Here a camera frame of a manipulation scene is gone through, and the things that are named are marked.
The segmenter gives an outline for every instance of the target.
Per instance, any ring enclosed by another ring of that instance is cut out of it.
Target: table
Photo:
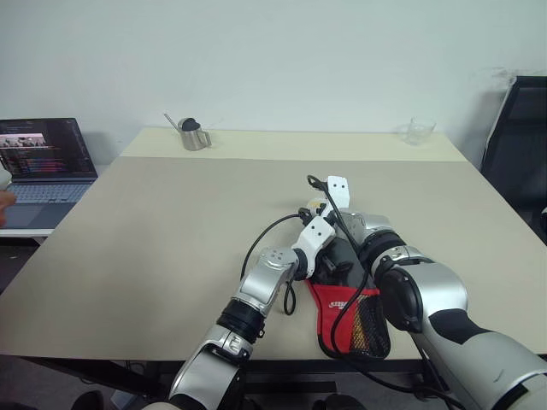
[[[135,139],[0,296],[0,354],[184,360],[235,291],[257,234],[316,196],[309,173],[345,176],[352,208],[387,215],[457,272],[479,325],[547,352],[547,248],[444,135],[420,147],[389,134],[211,137],[213,149],[194,153],[168,129]],[[291,244],[301,229],[286,222],[258,248]],[[313,300],[303,284],[296,292],[293,316],[279,300],[272,309],[254,359],[326,358]],[[390,331],[389,359],[419,357]]]

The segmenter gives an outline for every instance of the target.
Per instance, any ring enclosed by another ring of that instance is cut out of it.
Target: laptop screen
[[[74,118],[0,120],[0,161],[13,180],[97,177]]]

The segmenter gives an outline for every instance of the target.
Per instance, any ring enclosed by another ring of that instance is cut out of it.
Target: white wall
[[[0,0],[0,117],[75,116],[109,163],[162,112],[217,129],[380,131],[433,117],[473,163],[545,0]]]

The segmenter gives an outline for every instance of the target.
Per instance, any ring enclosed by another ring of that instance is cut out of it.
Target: laptop touchpad
[[[26,205],[6,209],[6,228],[25,227],[44,209],[44,205]]]

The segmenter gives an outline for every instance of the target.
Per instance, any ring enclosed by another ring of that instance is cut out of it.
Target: black chair
[[[547,244],[547,77],[516,78],[480,171]]]

